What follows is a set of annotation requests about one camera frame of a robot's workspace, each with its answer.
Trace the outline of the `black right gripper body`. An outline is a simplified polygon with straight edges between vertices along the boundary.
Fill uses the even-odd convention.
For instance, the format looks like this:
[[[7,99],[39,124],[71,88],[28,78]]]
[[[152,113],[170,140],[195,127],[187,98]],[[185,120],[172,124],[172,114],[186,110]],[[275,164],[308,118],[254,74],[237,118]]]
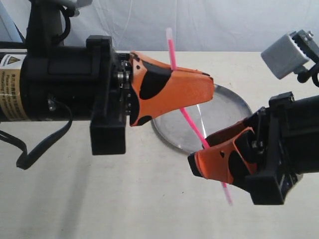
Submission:
[[[282,93],[269,99],[265,113],[263,160],[246,185],[255,205],[282,205],[304,174],[319,171],[319,98]]]

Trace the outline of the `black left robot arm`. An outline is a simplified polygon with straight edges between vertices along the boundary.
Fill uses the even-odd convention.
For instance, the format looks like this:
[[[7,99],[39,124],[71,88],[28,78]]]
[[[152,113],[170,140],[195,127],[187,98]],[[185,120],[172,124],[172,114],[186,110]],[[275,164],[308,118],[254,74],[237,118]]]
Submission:
[[[127,124],[205,103],[215,90],[209,74],[116,52],[108,36],[48,54],[16,49],[0,59],[0,120],[87,120],[93,155],[125,153]]]

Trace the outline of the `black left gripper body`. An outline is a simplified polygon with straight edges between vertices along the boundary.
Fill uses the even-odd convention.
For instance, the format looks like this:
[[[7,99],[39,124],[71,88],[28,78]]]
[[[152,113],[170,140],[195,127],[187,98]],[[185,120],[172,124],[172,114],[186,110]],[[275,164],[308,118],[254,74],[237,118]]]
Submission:
[[[126,53],[113,49],[110,36],[91,35],[84,47],[57,46],[49,54],[27,53],[20,93],[32,121],[90,122],[93,155],[126,152],[128,87],[121,87]]]

